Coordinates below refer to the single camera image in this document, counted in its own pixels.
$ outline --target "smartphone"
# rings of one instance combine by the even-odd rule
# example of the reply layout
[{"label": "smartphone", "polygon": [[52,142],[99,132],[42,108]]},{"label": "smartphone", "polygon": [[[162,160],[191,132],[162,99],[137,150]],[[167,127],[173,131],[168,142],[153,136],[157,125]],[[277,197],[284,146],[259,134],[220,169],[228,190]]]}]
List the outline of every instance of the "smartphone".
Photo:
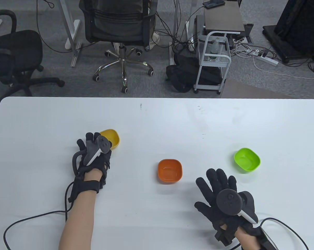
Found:
[{"label": "smartphone", "polygon": [[222,5],[225,5],[225,1],[223,1],[223,0],[210,0],[210,1],[203,3],[203,6],[206,9],[212,9],[212,8],[222,6]]}]

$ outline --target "power strip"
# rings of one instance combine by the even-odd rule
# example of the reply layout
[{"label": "power strip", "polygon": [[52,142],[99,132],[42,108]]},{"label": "power strip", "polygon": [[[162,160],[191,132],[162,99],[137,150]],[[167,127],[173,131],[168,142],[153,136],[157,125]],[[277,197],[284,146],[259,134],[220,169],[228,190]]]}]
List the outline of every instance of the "power strip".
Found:
[{"label": "power strip", "polygon": [[269,63],[270,65],[277,66],[279,64],[278,61],[271,59],[269,57],[263,57],[263,56],[258,56],[259,55],[259,50],[257,49],[256,51],[251,51],[250,49],[247,49],[246,52],[250,56],[255,56],[255,58],[260,59],[261,61],[264,61],[266,63]]}]

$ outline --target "green bowl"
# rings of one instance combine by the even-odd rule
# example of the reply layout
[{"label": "green bowl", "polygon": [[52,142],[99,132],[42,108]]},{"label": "green bowl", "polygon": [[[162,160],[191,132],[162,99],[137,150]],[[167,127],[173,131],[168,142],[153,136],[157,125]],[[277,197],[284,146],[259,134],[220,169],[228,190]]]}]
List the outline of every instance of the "green bowl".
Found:
[{"label": "green bowl", "polygon": [[256,153],[249,148],[242,148],[235,153],[235,162],[247,172],[252,172],[260,166],[261,160]]}]

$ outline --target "black glove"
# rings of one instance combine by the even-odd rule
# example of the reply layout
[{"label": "black glove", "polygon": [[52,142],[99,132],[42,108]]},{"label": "black glove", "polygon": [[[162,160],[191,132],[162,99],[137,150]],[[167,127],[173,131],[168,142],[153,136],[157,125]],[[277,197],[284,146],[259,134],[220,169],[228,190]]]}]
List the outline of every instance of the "black glove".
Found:
[{"label": "black glove", "polygon": [[[211,184],[212,190],[202,177],[196,179],[196,184],[210,207],[203,202],[196,202],[194,206],[212,222],[214,229],[217,230],[215,235],[217,240],[221,241],[225,246],[230,245],[239,226],[244,228],[247,233],[256,235],[256,232],[253,231],[253,225],[246,219],[238,215],[227,215],[223,213],[216,204],[216,197],[223,189],[233,189],[237,191],[237,181],[235,177],[231,175],[228,179],[223,170],[218,169],[215,171],[211,168],[207,170],[207,178]],[[227,225],[227,230],[220,228],[220,226],[224,224]]]},{"label": "black glove", "polygon": [[[92,141],[93,143],[95,143],[98,136],[100,136],[100,133],[98,132],[95,132],[94,135],[92,133],[87,133],[86,141]],[[100,156],[96,157],[95,160],[89,166],[84,166],[83,162],[87,154],[87,148],[82,139],[77,140],[77,145],[79,146],[80,151],[77,152],[72,158],[72,167],[73,167],[75,176],[84,178],[85,173],[91,171],[94,168],[99,169],[100,171],[102,171],[102,177],[100,180],[100,189],[101,189],[102,186],[106,184],[107,170],[110,168],[109,160],[110,160],[112,151],[109,150],[108,153],[106,154],[101,153]],[[81,161],[79,162],[79,166],[77,169],[76,159],[79,155],[81,155],[82,158],[81,158]]]}]

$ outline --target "plastic bowl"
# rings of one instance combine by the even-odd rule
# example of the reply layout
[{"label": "plastic bowl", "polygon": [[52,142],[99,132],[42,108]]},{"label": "plastic bowl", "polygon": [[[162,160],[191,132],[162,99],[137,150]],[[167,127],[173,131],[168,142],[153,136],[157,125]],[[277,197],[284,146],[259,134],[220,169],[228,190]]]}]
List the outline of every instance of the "plastic bowl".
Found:
[{"label": "plastic bowl", "polygon": [[182,177],[181,163],[174,159],[165,159],[158,164],[158,177],[163,182],[174,183]]},{"label": "plastic bowl", "polygon": [[115,149],[119,145],[120,137],[114,129],[106,129],[100,132],[100,134],[106,137],[112,143],[112,147],[110,148],[111,150]]},{"label": "plastic bowl", "polygon": [[242,148],[235,153],[235,162],[247,172],[256,170],[261,163],[260,158],[249,148]]}]

